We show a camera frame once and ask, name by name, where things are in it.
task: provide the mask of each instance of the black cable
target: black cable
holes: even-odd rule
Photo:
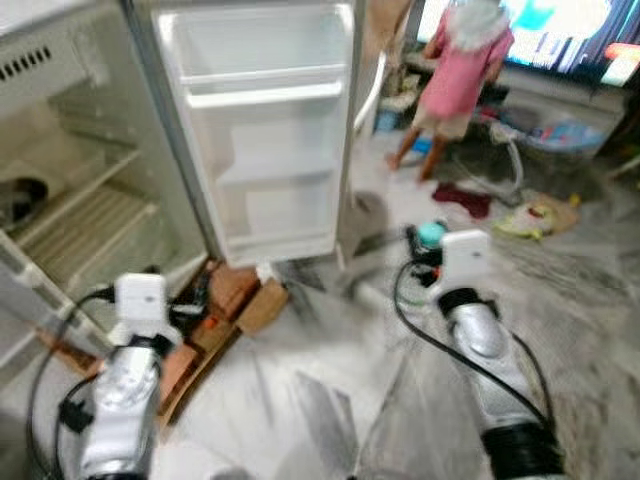
[[[502,379],[500,379],[498,376],[496,376],[493,373],[491,373],[486,368],[482,367],[481,365],[478,365],[476,362],[474,362],[473,360],[470,360],[466,356],[462,355],[457,350],[455,350],[455,349],[449,347],[448,345],[445,345],[444,343],[440,342],[438,339],[436,339],[435,337],[432,337],[428,333],[422,331],[420,328],[416,327],[413,323],[411,323],[411,321],[409,321],[409,319],[407,318],[406,314],[402,310],[402,307],[400,306],[400,301],[399,301],[400,280],[402,279],[402,277],[404,276],[405,272],[409,268],[417,265],[418,263],[419,262],[417,262],[415,260],[408,261],[407,263],[405,263],[402,266],[402,268],[398,272],[398,275],[396,276],[396,280],[395,280],[395,283],[394,283],[394,286],[393,286],[393,305],[394,305],[396,314],[398,315],[398,318],[400,319],[400,321],[402,323],[404,323],[405,326],[414,335],[416,335],[421,340],[429,343],[431,346],[433,346],[433,347],[437,348],[438,350],[446,353],[447,355],[449,355],[454,360],[456,360],[456,361],[460,362],[461,364],[463,364],[465,367],[470,368],[474,372],[482,375],[483,377],[487,378],[488,380],[491,380],[493,383],[498,385],[505,392],[507,392],[509,395],[511,395],[513,398],[515,398],[518,402],[520,402],[524,407],[526,407],[526,409],[529,410],[536,417],[536,419],[540,422],[540,424],[543,425],[543,427],[553,431],[552,428],[551,428],[552,425],[551,425],[550,421],[540,412],[540,410],[538,410],[538,408],[536,408],[536,406],[533,403],[531,403],[529,401],[529,399],[527,397],[522,395],[515,388],[511,387],[508,383],[504,382]]]
[[[544,396],[545,410],[547,412],[547,420],[549,421],[549,428],[551,431],[555,433],[556,431],[556,415],[553,409],[553,401],[551,400],[551,393],[549,392],[549,384],[547,382],[546,377],[544,376],[544,372],[542,371],[542,367],[540,366],[540,362],[537,357],[531,350],[531,347],[525,342],[522,338],[520,338],[515,333],[511,332],[511,336],[516,341],[518,345],[522,348],[524,353],[529,357],[529,361],[533,365],[534,370],[536,371],[536,375],[538,376],[538,380],[540,382],[540,388],[542,389],[542,395]]]
[[[38,397],[38,390],[40,388],[40,383],[42,382],[42,377],[44,375],[45,370],[47,369],[47,366],[49,365],[49,362],[51,362],[53,355],[60,347],[60,342],[64,338],[65,333],[67,332],[69,326],[71,325],[71,321],[75,317],[76,313],[80,310],[80,308],[82,308],[82,306],[85,303],[89,302],[90,300],[99,299],[99,298],[104,300],[111,300],[112,297],[113,297],[113,287],[108,287],[106,289],[89,293],[88,295],[80,299],[73,306],[71,311],[67,314],[67,316],[64,318],[64,320],[58,327],[58,330],[56,331],[54,336],[53,345],[51,346],[46,356],[44,357],[42,363],[40,364],[40,367],[38,368],[36,376],[33,379],[33,383],[31,385],[31,391],[29,392],[29,400],[27,404],[27,421],[26,421],[26,427],[25,427],[26,437],[27,437],[27,453],[31,457],[31,459],[35,462],[35,464],[38,466],[38,468],[40,469],[42,474],[45,476],[45,478],[49,478],[51,476],[51,471],[46,466],[47,462],[43,460],[42,453],[38,449],[38,446],[35,441],[35,435],[33,433],[33,419],[34,419],[34,413],[35,413],[35,404],[36,404],[36,399]]]
[[[86,385],[89,385],[93,382],[98,375],[92,375],[91,377],[85,378],[80,382],[76,383],[73,388],[71,388],[67,394],[64,396],[64,399],[60,403],[60,405],[65,405],[68,401],[70,401],[73,396],[78,393],[82,388]],[[56,426],[54,429],[53,436],[53,474],[54,478],[57,480],[64,480],[64,470],[62,468],[62,462],[60,461],[60,433],[62,432],[62,408],[58,408],[58,414],[56,416]]]

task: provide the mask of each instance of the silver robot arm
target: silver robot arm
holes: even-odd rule
[[[93,421],[80,457],[81,480],[147,479],[163,361],[206,315],[208,284],[205,274],[193,304],[169,305],[160,275],[126,274],[116,282],[116,312],[126,340],[95,381]]]
[[[481,231],[450,233],[440,246],[437,254],[419,252],[414,241],[412,256],[417,264],[421,259],[441,264],[440,276],[427,295],[447,320],[455,350],[532,402],[529,383],[516,361],[512,334],[500,323],[496,309],[475,290],[491,273],[489,236]],[[534,414],[486,374],[458,365],[468,380],[476,424],[495,478],[566,479],[553,422],[540,412]]]

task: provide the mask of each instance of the tiled floor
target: tiled floor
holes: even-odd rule
[[[446,219],[456,229],[489,230],[490,221],[436,204],[435,182],[414,183],[415,157],[389,174],[383,155],[398,139],[378,135],[354,152],[357,208],[344,235],[373,240],[346,271],[332,258],[282,267],[292,302],[204,382],[157,449],[153,479],[489,478],[459,370],[404,330],[388,294],[406,257],[394,241],[399,227]],[[500,176],[498,165],[491,169]],[[540,357],[573,478],[635,479],[640,197],[590,174],[526,167],[529,186],[590,201],[562,236],[495,239],[494,275],[483,291]],[[436,175],[460,177],[452,163]],[[491,218],[506,211],[494,202]],[[446,338],[432,310],[419,318]]]

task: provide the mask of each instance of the clutter on floor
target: clutter on floor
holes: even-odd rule
[[[375,129],[390,132],[400,126],[403,116],[418,100],[420,91],[417,88],[405,91],[394,97],[380,101],[380,108]]]
[[[580,215],[579,200],[565,203],[544,194],[519,206],[515,211],[495,223],[496,230],[516,237],[540,240],[547,235],[566,232],[577,225]]]
[[[482,220],[489,216],[491,195],[470,192],[452,183],[441,183],[433,193],[436,202],[453,202],[462,205],[473,218]]]
[[[218,263],[210,277],[210,315],[165,363],[159,423],[175,421],[189,397],[242,333],[254,335],[284,308],[287,291],[274,279],[264,286],[255,269]]]

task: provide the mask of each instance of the electric cord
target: electric cord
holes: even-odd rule
[[[440,342],[435,337],[429,335],[428,333],[426,333],[422,329],[416,327],[407,318],[406,314],[404,313],[404,310],[402,309],[402,306],[400,305],[400,298],[399,298],[400,281],[402,280],[402,277],[404,276],[405,272],[407,272],[407,270],[409,270],[411,267],[416,266],[416,265],[418,265],[418,262],[416,260],[409,260],[408,262],[406,262],[400,268],[400,271],[398,272],[398,275],[396,276],[396,280],[395,280],[395,283],[394,283],[394,286],[393,286],[393,306],[395,308],[396,314],[398,315],[398,318],[400,319],[400,321],[414,335],[416,335],[421,340],[427,342],[428,344],[430,344],[431,346],[433,346],[436,349],[440,350],[441,352],[446,353],[447,355],[449,355],[451,358],[453,358],[457,362],[459,362],[462,365],[464,365],[465,367],[473,370],[474,372],[482,375],[483,377],[487,378],[488,380],[492,381],[494,384],[496,384],[497,386],[502,388],[505,392],[507,392],[514,399],[516,399],[518,402],[520,402],[527,410],[529,410],[531,412],[531,414],[534,417],[536,417],[538,422],[540,422],[540,424],[544,428],[548,429],[549,431],[553,431],[552,422],[549,419],[547,419],[542,414],[542,412],[540,412],[540,410],[533,403],[531,403],[531,401],[529,401],[529,399],[527,397],[522,395],[515,388],[513,388],[508,383],[506,383],[505,381],[500,379],[498,376],[496,376],[493,373],[491,373],[489,370],[487,370],[483,366],[477,364],[476,362],[474,362],[473,360],[467,358],[465,355],[461,354],[460,352],[458,352],[454,348],[451,348],[450,346]]]
[[[475,183],[480,185],[480,187],[497,196],[501,200],[509,200],[520,192],[520,190],[522,189],[522,184],[524,182],[524,167],[522,166],[522,157],[520,156],[520,151],[518,150],[518,147],[515,143],[515,140],[517,138],[521,138],[523,135],[517,132],[515,129],[502,124],[499,120],[496,120],[493,117],[477,114],[474,116],[473,120],[477,123],[486,124],[489,126],[489,133],[494,145],[505,144],[507,146],[509,157],[511,159],[512,169],[514,172],[513,185],[506,190],[498,188],[495,185],[471,173],[466,165],[464,165],[464,163],[460,160],[458,155],[454,155],[453,159],[458,167],[463,171],[463,173],[471,178],[471,180],[473,180]]]
[[[531,350],[531,347],[525,342],[522,338],[520,338],[515,333],[511,332],[511,336],[515,340],[515,342],[520,345],[524,353],[529,357],[529,361],[531,365],[533,365],[533,369],[536,371],[536,375],[538,376],[538,381],[540,382],[540,388],[542,389],[542,395],[544,397],[544,406],[545,411],[547,412],[547,420],[549,421],[549,428],[555,434],[556,433],[556,415],[553,408],[553,401],[551,400],[551,393],[549,391],[549,384],[547,382],[547,378],[542,371],[542,367],[540,366],[540,362],[537,357]]]
[[[47,462],[43,459],[42,453],[40,452],[38,446],[36,445],[35,435],[33,432],[33,420],[35,416],[35,404],[36,399],[38,397],[38,391],[40,389],[40,384],[42,383],[42,378],[44,376],[44,372],[47,369],[47,366],[51,362],[53,355],[60,348],[60,342],[64,338],[65,333],[69,329],[71,325],[71,321],[75,318],[76,313],[82,308],[82,306],[88,303],[91,300],[103,299],[107,301],[113,301],[115,296],[114,289],[112,286],[93,291],[88,295],[81,298],[71,309],[71,311],[67,314],[64,320],[60,323],[60,326],[56,330],[53,345],[45,355],[42,363],[38,367],[38,371],[36,372],[36,376],[34,377],[33,383],[31,385],[31,391],[29,392],[29,400],[27,403],[27,421],[26,421],[26,440],[27,440],[27,452],[31,460],[37,465],[38,469],[44,475],[45,480],[50,478],[55,478],[55,472],[51,472],[49,468],[47,468]]]
[[[76,383],[64,396],[64,399],[60,403],[60,408],[58,408],[58,414],[56,416],[56,425],[54,429],[54,437],[53,437],[53,473],[54,478],[56,480],[64,480],[64,469],[62,468],[62,461],[60,460],[60,439],[62,433],[62,406],[67,402],[70,402],[73,397],[82,390],[85,386],[91,384],[96,378],[97,374],[92,375],[91,377],[85,378],[80,382]]]

